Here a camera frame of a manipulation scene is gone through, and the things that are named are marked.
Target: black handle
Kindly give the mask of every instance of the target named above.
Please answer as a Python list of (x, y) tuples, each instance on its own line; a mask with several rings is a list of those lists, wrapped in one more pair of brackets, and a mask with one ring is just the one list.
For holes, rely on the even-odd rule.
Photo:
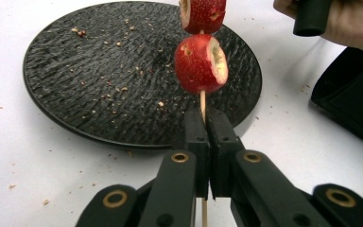
[(319, 36), (325, 32), (332, 0), (300, 0), (293, 34)]

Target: finger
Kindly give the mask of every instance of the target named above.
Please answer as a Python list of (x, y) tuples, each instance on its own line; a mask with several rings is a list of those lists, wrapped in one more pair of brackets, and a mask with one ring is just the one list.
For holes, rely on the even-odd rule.
[(297, 17), (297, 10), (299, 8), (299, 0), (275, 0), (273, 7), (293, 19)]

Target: white table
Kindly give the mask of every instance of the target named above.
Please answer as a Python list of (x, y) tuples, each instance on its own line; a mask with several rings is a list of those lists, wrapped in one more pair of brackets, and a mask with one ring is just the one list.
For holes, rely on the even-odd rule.
[[(117, 183), (138, 188), (156, 176), (163, 152), (130, 157), (63, 129), (36, 107), (23, 81), (24, 55), (42, 29), (105, 2), (0, 1), (0, 226), (72, 226), (100, 189)], [(245, 147), (264, 152), (305, 192), (336, 183), (363, 197), (363, 141), (309, 101), (344, 47), (294, 36), (293, 20), (271, 0), (228, 0), (224, 24), (251, 47), (263, 73), (259, 102), (235, 129)], [(229, 201), (209, 201), (210, 226), (235, 226)]]

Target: red apple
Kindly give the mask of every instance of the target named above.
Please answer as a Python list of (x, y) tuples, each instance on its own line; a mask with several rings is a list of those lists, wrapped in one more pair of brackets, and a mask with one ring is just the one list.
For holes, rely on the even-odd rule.
[(218, 31), (225, 17), (226, 0), (180, 0), (181, 25), (190, 34)]
[(228, 80), (225, 54), (217, 39), (208, 34), (190, 36), (179, 44), (175, 72), (181, 87), (193, 94), (211, 94)]

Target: brass insert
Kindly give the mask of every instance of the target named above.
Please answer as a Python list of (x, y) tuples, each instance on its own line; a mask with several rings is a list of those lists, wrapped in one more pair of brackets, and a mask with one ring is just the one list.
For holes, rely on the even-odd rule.
[[(120, 199), (116, 201), (111, 201), (110, 198), (114, 196), (118, 196)], [(114, 190), (105, 196), (102, 203), (104, 204), (104, 206), (108, 208), (116, 208), (122, 206), (127, 200), (128, 200), (128, 194), (126, 194), (126, 192), (122, 190)]]
[(185, 163), (185, 162), (188, 161), (188, 155), (185, 154), (185, 153), (182, 153), (182, 152), (180, 152), (180, 153), (174, 153), (172, 155), (172, 160), (175, 163)]
[(356, 205), (355, 199), (350, 194), (340, 189), (328, 188), (326, 190), (326, 197), (329, 201), (343, 207), (351, 208)]
[(250, 163), (259, 163), (261, 162), (261, 156), (254, 152), (247, 152), (244, 154), (244, 160)]

